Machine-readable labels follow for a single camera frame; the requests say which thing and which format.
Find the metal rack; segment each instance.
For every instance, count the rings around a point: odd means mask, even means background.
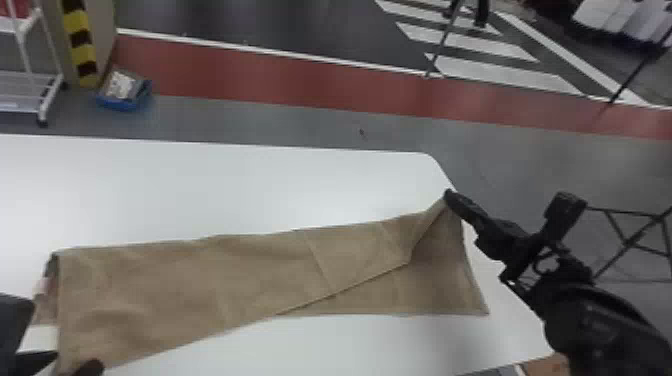
[[[56,56],[49,28],[42,14],[40,0],[35,0],[28,18],[16,16],[13,0],[0,0],[7,3],[9,17],[0,16],[0,34],[13,34],[19,47],[23,72],[0,70],[0,112],[22,112],[37,114],[37,124],[47,127],[47,112],[56,93],[66,88],[63,81],[63,71]],[[26,36],[37,22],[42,23],[47,45],[51,50],[52,60],[56,66],[56,74],[36,74],[30,65],[26,50]]]

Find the table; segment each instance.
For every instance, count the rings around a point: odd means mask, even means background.
[[[380,220],[452,187],[419,153],[0,135],[0,286],[30,296],[59,248]],[[487,317],[277,318],[106,374],[445,376],[550,354],[502,265],[465,236]],[[55,334],[32,328],[22,348],[54,348]]]

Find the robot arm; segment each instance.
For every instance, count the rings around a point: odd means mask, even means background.
[[[574,376],[665,375],[672,369],[670,344],[630,303],[595,287],[592,271],[571,255],[562,239],[586,202],[558,193],[546,223],[534,234],[490,217],[469,198],[447,190],[444,200],[471,224],[483,253],[506,266],[500,281],[544,322],[549,345],[567,356]],[[540,270],[554,258],[556,268]],[[523,276],[530,271],[534,276]]]

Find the small box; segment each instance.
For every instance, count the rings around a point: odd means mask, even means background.
[[[117,111],[134,111],[147,102],[152,81],[119,67],[113,67],[96,95],[102,107]]]
[[[14,2],[17,18],[28,18],[30,14],[30,0],[9,0]],[[0,0],[0,16],[9,17],[7,0]]]

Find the beige towel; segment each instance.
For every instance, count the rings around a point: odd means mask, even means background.
[[[278,314],[486,314],[442,201],[389,220],[55,253],[37,323],[61,372],[120,365]]]

